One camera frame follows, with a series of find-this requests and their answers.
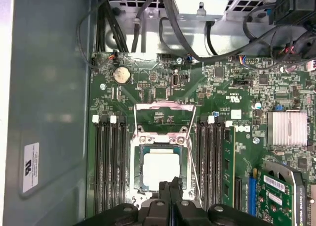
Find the heatsink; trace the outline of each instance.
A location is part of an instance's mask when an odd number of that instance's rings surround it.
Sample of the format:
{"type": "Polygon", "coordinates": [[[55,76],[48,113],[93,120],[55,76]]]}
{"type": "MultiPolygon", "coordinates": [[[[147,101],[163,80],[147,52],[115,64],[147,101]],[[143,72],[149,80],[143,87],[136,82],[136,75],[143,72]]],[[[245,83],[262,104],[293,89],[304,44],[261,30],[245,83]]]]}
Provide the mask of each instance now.
{"type": "Polygon", "coordinates": [[[306,146],[307,113],[269,112],[268,145],[306,146]]]}

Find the screw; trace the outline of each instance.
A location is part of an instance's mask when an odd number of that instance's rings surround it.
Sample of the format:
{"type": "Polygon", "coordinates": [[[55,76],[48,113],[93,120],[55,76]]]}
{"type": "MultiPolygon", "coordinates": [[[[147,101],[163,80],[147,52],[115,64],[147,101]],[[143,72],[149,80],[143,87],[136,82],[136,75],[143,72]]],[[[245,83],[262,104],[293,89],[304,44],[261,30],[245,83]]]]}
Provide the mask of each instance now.
{"type": "Polygon", "coordinates": [[[182,64],[182,58],[181,57],[178,57],[177,60],[176,60],[177,64],[182,64]]]}
{"type": "Polygon", "coordinates": [[[100,89],[101,90],[105,90],[107,88],[107,86],[105,84],[100,84],[100,89]]]}
{"type": "Polygon", "coordinates": [[[224,209],[221,206],[215,206],[214,210],[218,211],[218,212],[223,212],[224,209]]]}
{"type": "Polygon", "coordinates": [[[183,206],[188,206],[188,205],[189,205],[189,202],[186,201],[186,200],[183,200],[183,201],[181,201],[181,205],[183,205],[183,206]]]}
{"type": "Polygon", "coordinates": [[[184,138],[183,137],[178,137],[178,143],[183,144],[184,143],[184,138]]]}
{"type": "Polygon", "coordinates": [[[310,197],[308,197],[307,199],[308,199],[308,201],[309,201],[311,204],[314,204],[314,203],[315,203],[315,200],[314,200],[314,199],[312,199],[312,198],[310,198],[310,197]]]}
{"type": "Polygon", "coordinates": [[[154,17],[154,13],[151,11],[148,13],[149,18],[153,18],[154,17]]]}
{"type": "Polygon", "coordinates": [[[253,138],[252,142],[254,144],[258,144],[258,143],[260,143],[260,139],[258,137],[255,137],[255,138],[253,138]]]}
{"type": "Polygon", "coordinates": [[[146,142],[146,137],[141,136],[141,137],[139,138],[139,141],[141,141],[142,143],[146,142]]]}

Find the black cable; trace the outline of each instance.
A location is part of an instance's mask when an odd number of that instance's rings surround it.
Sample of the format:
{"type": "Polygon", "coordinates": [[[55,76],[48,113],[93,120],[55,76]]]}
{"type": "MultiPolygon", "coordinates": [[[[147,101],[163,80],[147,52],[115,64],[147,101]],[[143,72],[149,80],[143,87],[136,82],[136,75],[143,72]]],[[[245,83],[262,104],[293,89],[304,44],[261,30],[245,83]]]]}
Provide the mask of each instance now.
{"type": "Polygon", "coordinates": [[[167,17],[162,17],[159,21],[159,39],[160,39],[160,43],[168,50],[169,53],[171,54],[175,54],[177,56],[183,56],[183,55],[186,55],[186,54],[179,54],[177,53],[175,50],[171,49],[167,43],[163,40],[163,25],[162,25],[162,22],[163,21],[168,21],[169,19],[167,17]]]}
{"type": "Polygon", "coordinates": [[[87,59],[87,57],[86,57],[86,55],[85,55],[85,53],[84,53],[84,51],[83,51],[83,47],[82,47],[82,42],[81,42],[81,38],[80,38],[80,27],[81,27],[83,21],[84,21],[87,17],[89,17],[91,14],[93,14],[94,12],[96,12],[96,11],[98,10],[98,8],[99,8],[102,4],[104,4],[106,1],[107,1],[107,0],[101,0],[101,1],[99,1],[99,2],[97,3],[97,5],[95,5],[85,16],[83,16],[82,19],[80,19],[80,21],[79,21],[78,24],[77,24],[77,28],[76,28],[76,34],[77,34],[76,39],[77,39],[77,45],[78,45],[79,52],[80,52],[80,54],[81,54],[81,56],[82,56],[84,62],[86,63],[86,65],[87,65],[89,68],[91,68],[91,69],[99,69],[99,68],[102,67],[104,64],[106,64],[108,61],[107,61],[107,60],[104,61],[104,62],[101,63],[99,66],[92,65],[92,64],[88,61],[88,59],[87,59]]]}
{"type": "MultiPolygon", "coordinates": [[[[146,0],[146,2],[141,6],[141,8],[138,10],[137,14],[136,14],[136,19],[141,19],[143,12],[145,11],[145,9],[147,7],[149,7],[149,5],[153,2],[154,0],[146,0]]],[[[135,23],[134,26],[134,40],[133,40],[133,44],[132,44],[132,52],[136,52],[136,48],[137,48],[137,43],[138,43],[138,38],[139,38],[139,30],[140,30],[140,24],[139,23],[135,23]]]]}
{"type": "Polygon", "coordinates": [[[100,6],[97,15],[96,52],[99,51],[105,51],[105,14],[103,6],[100,6]]]}
{"type": "Polygon", "coordinates": [[[211,42],[211,29],[212,26],[214,26],[215,22],[207,22],[206,23],[206,41],[209,49],[211,50],[213,55],[218,55],[218,53],[215,51],[212,42],[211,42]]]}
{"type": "Polygon", "coordinates": [[[311,22],[305,22],[303,27],[306,29],[306,31],[312,33],[313,35],[316,35],[316,26],[311,22]]]}
{"type": "Polygon", "coordinates": [[[118,45],[119,51],[128,53],[128,48],[126,45],[126,41],[125,41],[123,32],[118,24],[118,21],[116,20],[114,14],[112,12],[112,8],[111,8],[108,0],[105,1],[104,8],[105,8],[104,9],[105,16],[108,19],[109,25],[110,25],[111,30],[113,32],[113,36],[114,36],[114,39],[118,45]]]}
{"type": "MultiPolygon", "coordinates": [[[[247,14],[247,16],[245,16],[244,20],[243,20],[243,23],[242,23],[242,29],[243,29],[243,32],[245,33],[245,35],[247,36],[247,38],[252,42],[254,39],[257,39],[249,30],[248,28],[248,24],[247,24],[247,21],[249,19],[249,17],[257,12],[257,11],[260,11],[260,10],[265,10],[265,9],[273,9],[275,7],[275,3],[270,3],[270,4],[265,4],[265,5],[262,5],[260,7],[257,7],[255,9],[253,9],[250,13],[247,14]]],[[[261,41],[260,44],[262,45],[265,45],[267,47],[270,47],[270,45],[268,43],[266,43],[265,41],[261,41]]]]}
{"type": "Polygon", "coordinates": [[[243,47],[240,47],[236,50],[233,50],[231,52],[228,52],[226,54],[222,54],[222,55],[217,55],[217,56],[212,56],[212,57],[199,57],[194,50],[191,48],[191,46],[189,45],[189,43],[187,42],[187,40],[185,39],[183,33],[181,32],[181,29],[178,25],[176,16],[174,14],[173,11],[173,6],[172,6],[172,2],[171,0],[163,0],[165,9],[166,9],[166,13],[168,15],[171,27],[178,39],[178,41],[180,42],[180,44],[183,46],[183,48],[192,55],[193,58],[195,58],[197,61],[200,62],[209,62],[209,63],[213,63],[213,62],[217,62],[217,61],[221,61],[224,58],[227,58],[229,56],[233,56],[233,55],[237,55],[241,52],[243,52],[246,49],[252,48],[253,46],[255,46],[256,44],[258,44],[260,41],[262,41],[263,38],[271,35],[274,31],[276,31],[279,27],[276,26],[274,28],[272,28],[271,30],[267,31],[265,34],[261,35],[259,38],[253,40],[253,42],[244,45],[243,47]]]}

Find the ram slot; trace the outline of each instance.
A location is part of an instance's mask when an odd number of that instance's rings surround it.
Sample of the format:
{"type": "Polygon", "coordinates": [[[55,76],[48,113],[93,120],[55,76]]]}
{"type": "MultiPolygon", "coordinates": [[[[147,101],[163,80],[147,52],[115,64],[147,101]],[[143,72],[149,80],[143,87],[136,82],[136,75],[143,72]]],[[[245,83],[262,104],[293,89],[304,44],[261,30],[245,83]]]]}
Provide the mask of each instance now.
{"type": "Polygon", "coordinates": [[[104,123],[104,132],[105,132],[105,139],[103,143],[103,161],[104,161],[104,179],[103,179],[103,186],[104,186],[104,210],[108,210],[111,205],[109,203],[109,199],[111,196],[111,155],[110,155],[110,146],[112,142],[112,135],[111,135],[111,127],[109,123],[104,123]]]}
{"type": "Polygon", "coordinates": [[[197,125],[196,165],[203,208],[222,203],[223,128],[197,125]]]}
{"type": "Polygon", "coordinates": [[[223,194],[223,138],[224,129],[221,126],[215,126],[215,174],[216,174],[216,199],[213,204],[222,203],[223,194]]]}
{"type": "Polygon", "coordinates": [[[213,125],[208,126],[206,132],[206,153],[205,153],[205,172],[206,172],[206,187],[208,186],[208,197],[206,208],[209,208],[211,205],[216,202],[216,188],[217,188],[217,179],[216,179],[216,153],[215,153],[215,128],[213,125]]]}
{"type": "Polygon", "coordinates": [[[126,168],[126,124],[120,123],[119,127],[119,145],[120,145],[120,155],[119,155],[119,196],[118,196],[118,204],[122,204],[125,202],[125,168],[126,168]]]}
{"type": "MultiPolygon", "coordinates": [[[[204,186],[204,152],[205,152],[205,126],[202,124],[197,125],[197,181],[200,186],[202,198],[205,197],[204,186]]],[[[203,199],[202,207],[206,209],[206,201],[203,199]]]]}
{"type": "Polygon", "coordinates": [[[118,152],[119,152],[119,127],[118,123],[111,124],[112,128],[112,146],[111,146],[111,157],[112,157],[112,167],[111,167],[111,180],[112,180],[112,195],[111,195],[111,206],[117,205],[118,196],[118,152]]]}
{"type": "Polygon", "coordinates": [[[95,185],[94,185],[94,213],[101,213],[103,208],[104,198],[104,162],[102,146],[104,142],[104,127],[101,123],[95,125],[95,185]]]}

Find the capacitor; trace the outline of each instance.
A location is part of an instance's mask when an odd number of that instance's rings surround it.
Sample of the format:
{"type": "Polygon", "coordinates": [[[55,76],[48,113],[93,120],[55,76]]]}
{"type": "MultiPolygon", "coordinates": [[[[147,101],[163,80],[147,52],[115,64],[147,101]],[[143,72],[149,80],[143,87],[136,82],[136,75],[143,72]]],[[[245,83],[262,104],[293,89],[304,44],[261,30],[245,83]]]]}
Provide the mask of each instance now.
{"type": "Polygon", "coordinates": [[[261,110],[261,108],[262,108],[261,103],[256,102],[256,103],[255,103],[255,109],[256,109],[256,110],[261,110]]]}
{"type": "Polygon", "coordinates": [[[280,72],[283,73],[283,74],[285,73],[285,68],[284,68],[284,66],[282,66],[282,67],[280,68],[280,72]]]}
{"type": "Polygon", "coordinates": [[[282,150],[274,150],[273,153],[274,153],[275,155],[280,155],[280,156],[285,155],[285,152],[282,151],[282,150]]]}
{"type": "Polygon", "coordinates": [[[252,110],[261,110],[262,104],[260,102],[253,102],[251,105],[252,110]]]}
{"type": "Polygon", "coordinates": [[[218,111],[213,111],[212,115],[215,116],[215,117],[219,117],[219,112],[218,111]]]}
{"type": "Polygon", "coordinates": [[[292,65],[291,67],[287,67],[285,69],[286,73],[292,73],[296,70],[297,66],[296,65],[292,65]]]}

